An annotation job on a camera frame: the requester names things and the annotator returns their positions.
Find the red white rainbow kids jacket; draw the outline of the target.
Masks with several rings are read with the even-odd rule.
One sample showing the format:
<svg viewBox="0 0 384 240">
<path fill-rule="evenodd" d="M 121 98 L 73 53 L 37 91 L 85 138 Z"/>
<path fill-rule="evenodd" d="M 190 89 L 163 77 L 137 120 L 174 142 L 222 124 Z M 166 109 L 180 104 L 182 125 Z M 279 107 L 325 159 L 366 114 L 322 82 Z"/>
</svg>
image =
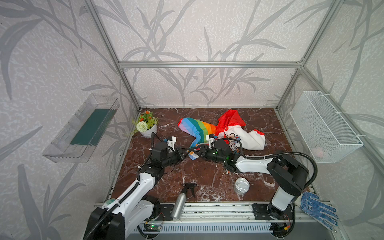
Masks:
<svg viewBox="0 0 384 240">
<path fill-rule="evenodd" d="M 208 144 L 208 137 L 223 139 L 230 145 L 233 152 L 240 152 L 240 146 L 245 150 L 262 151 L 265 148 L 265 134 L 259 130 L 246 132 L 243 127 L 245 121 L 237 110 L 228 110 L 218 120 L 218 124 L 212 125 L 192 118 L 184 118 L 179 121 L 178 127 L 185 133 L 195 137 L 191 148 L 202 144 Z"/>
</svg>

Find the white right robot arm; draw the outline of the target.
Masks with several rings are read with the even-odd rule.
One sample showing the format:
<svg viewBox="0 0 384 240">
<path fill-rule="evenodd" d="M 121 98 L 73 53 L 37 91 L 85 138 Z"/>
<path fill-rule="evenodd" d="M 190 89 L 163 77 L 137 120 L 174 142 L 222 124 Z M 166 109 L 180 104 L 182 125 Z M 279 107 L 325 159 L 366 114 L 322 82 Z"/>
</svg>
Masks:
<svg viewBox="0 0 384 240">
<path fill-rule="evenodd" d="M 262 173 L 273 177 L 278 184 L 267 213 L 277 220 L 308 187 L 309 170 L 292 157 L 294 152 L 280 152 L 269 156 L 241 156 L 222 149 L 201 147 L 198 156 L 207 161 L 223 163 L 226 170 L 236 173 Z"/>
</svg>

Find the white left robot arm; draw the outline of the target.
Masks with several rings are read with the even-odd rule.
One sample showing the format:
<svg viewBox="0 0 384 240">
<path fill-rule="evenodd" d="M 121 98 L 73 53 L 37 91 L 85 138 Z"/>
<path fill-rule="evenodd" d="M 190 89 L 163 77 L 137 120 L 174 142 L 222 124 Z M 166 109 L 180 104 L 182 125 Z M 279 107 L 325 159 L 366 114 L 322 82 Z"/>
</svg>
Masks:
<svg viewBox="0 0 384 240">
<path fill-rule="evenodd" d="M 159 200 L 148 195 L 165 174 L 165 168 L 186 158 L 181 148 L 152 149 L 138 169 L 136 180 L 112 203 L 90 215 L 84 240 L 126 240 L 144 220 L 156 218 Z"/>
</svg>

